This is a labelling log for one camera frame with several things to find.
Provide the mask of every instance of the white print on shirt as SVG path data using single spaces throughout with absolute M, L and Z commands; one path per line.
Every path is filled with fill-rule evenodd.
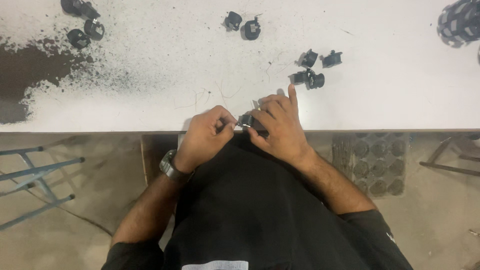
M 243 260 L 214 260 L 205 264 L 184 265 L 181 270 L 248 270 L 248 262 Z
M 387 233 L 387 235 L 390 238 L 390 240 L 392 240 L 396 244 L 395 239 L 393 239 L 393 236 L 389 235 L 388 233 Z

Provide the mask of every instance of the wire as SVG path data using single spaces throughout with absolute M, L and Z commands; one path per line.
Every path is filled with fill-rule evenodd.
M 15 181 L 14 179 L 10 179 L 10 180 L 11 180 L 12 182 L 14 182 L 15 184 L 18 184 L 18 182 Z M 46 203 L 46 204 L 49 204 L 49 202 L 47 202 L 46 200 L 44 200 L 44 199 L 40 198 L 39 196 L 33 194 L 30 190 L 26 189 L 25 191 L 28 192 L 28 193 L 30 193 L 30 194 L 31 194 L 32 196 L 34 196 L 35 198 L 41 200 L 42 202 L 44 202 L 44 203 Z M 81 220 L 83 220 L 83 221 L 86 221 L 86 222 L 92 224 L 93 226 L 101 229 L 102 231 L 106 232 L 108 235 L 110 235 L 111 237 L 113 237 L 113 233 L 112 233 L 109 229 L 107 229 L 107 228 L 105 228 L 104 226 L 96 223 L 95 221 L 93 221 L 93 220 L 91 220 L 91 219 L 88 219 L 88 218 L 85 218 L 85 217 L 82 217 L 82 216 L 79 216 L 79 215 L 77 215 L 77 214 L 74 214 L 74 213 L 72 213 L 72 212 L 68 211 L 67 209 L 62 208 L 62 207 L 60 207 L 60 206 L 56 206 L 56 208 L 59 208 L 59 209 L 65 211 L 65 212 L 67 212 L 67 213 L 69 213 L 69 214 L 71 214 L 71 215 L 73 215 L 73 216 L 78 217 L 79 219 L 81 219 Z

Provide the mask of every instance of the shirt sleeve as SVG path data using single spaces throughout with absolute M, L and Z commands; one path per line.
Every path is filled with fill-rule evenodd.
M 163 265 L 163 252 L 156 241 L 116 243 L 108 252 L 102 270 L 150 270 Z
M 357 246 L 357 250 L 373 269 L 412 269 L 379 211 L 347 213 L 339 215 L 339 218 L 359 233 L 361 239 L 356 239 L 352 244 Z

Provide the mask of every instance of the wristwatch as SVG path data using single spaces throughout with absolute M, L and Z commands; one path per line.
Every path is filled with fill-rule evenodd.
M 168 151 L 162 158 L 162 161 L 160 161 L 160 170 L 164 174 L 166 174 L 171 180 L 184 184 L 190 180 L 195 171 L 193 171 L 192 173 L 183 173 L 177 170 L 172 164 L 172 160 L 176 154 L 176 150 Z

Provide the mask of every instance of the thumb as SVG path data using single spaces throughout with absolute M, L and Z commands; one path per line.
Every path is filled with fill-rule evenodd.
M 258 132 L 249 127 L 248 129 L 248 133 L 250 134 L 250 141 L 255 145 L 257 146 L 258 148 L 260 148 L 261 150 L 265 151 L 268 153 L 267 149 L 270 147 L 270 145 L 267 143 L 267 141 L 265 140 L 265 138 L 263 138 L 262 136 L 258 135 Z
M 223 143 L 227 143 L 231 138 L 233 138 L 233 129 L 235 128 L 235 124 L 229 123 L 226 124 L 222 131 L 217 134 L 217 138 L 219 138 Z

